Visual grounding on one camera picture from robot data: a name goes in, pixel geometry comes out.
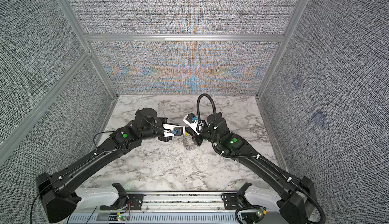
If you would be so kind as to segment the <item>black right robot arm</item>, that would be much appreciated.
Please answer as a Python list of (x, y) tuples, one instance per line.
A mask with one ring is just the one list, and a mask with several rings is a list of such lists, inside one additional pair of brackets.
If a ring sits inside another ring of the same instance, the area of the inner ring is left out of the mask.
[(240, 224), (262, 221), (268, 209), (278, 211), (289, 224), (311, 224), (310, 216), (316, 209), (320, 215), (317, 222), (326, 222), (314, 183), (307, 177), (288, 173), (257, 152), (247, 140), (229, 130), (221, 113), (211, 114), (207, 120), (188, 114), (183, 121), (196, 145), (210, 142), (215, 153), (243, 164), (275, 191), (272, 197), (253, 184), (244, 183), (235, 195), (233, 207)]

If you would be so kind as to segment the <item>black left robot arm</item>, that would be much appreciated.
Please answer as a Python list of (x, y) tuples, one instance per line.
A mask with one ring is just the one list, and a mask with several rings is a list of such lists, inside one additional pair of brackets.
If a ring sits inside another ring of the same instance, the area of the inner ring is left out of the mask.
[(167, 118), (158, 117), (154, 109), (143, 108), (137, 110), (134, 120), (113, 131), (80, 160), (56, 173), (41, 173), (35, 179), (36, 199), (40, 200), (49, 223), (70, 216), (82, 201), (76, 189), (101, 168), (139, 147), (143, 140), (158, 138), (168, 142), (184, 134), (184, 126), (168, 124)]

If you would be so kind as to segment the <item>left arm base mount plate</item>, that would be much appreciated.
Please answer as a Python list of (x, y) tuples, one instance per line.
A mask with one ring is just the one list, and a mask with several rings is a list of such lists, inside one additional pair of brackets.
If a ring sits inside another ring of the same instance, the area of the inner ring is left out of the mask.
[(111, 206), (100, 206), (100, 210), (141, 210), (143, 205), (143, 194), (127, 194), (127, 197), (120, 196), (119, 199)]

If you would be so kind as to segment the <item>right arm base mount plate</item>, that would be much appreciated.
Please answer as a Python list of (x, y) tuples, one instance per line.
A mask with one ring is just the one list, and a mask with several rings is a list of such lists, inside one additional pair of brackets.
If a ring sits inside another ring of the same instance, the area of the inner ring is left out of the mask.
[(226, 210), (238, 210), (242, 208), (248, 208), (248, 209), (261, 209), (263, 208), (266, 210), (263, 206), (256, 206), (252, 205), (246, 200), (243, 194), (238, 194), (236, 192), (233, 193), (222, 193), (221, 199), (224, 204), (224, 208)]

